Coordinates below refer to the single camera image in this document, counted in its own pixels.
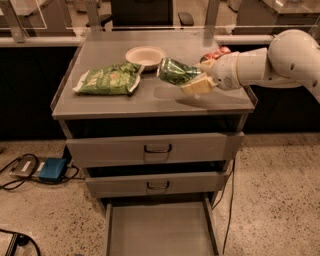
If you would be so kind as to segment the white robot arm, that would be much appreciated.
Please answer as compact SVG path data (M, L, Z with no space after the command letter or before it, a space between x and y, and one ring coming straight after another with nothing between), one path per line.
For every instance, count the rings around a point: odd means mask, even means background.
M185 94L205 94L215 88L237 90L305 87L320 102L320 46L301 30L278 34L268 48L246 52L215 52L212 60L198 63L201 74L181 86Z

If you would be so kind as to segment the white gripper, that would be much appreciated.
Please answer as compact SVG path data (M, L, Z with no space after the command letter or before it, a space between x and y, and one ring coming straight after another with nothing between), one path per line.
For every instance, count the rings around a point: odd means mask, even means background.
M266 48L232 52L216 61L210 59L197 63L196 67L202 73L180 86L182 92L187 95L209 93L217 84L222 90L236 90L250 85L264 86L271 70Z

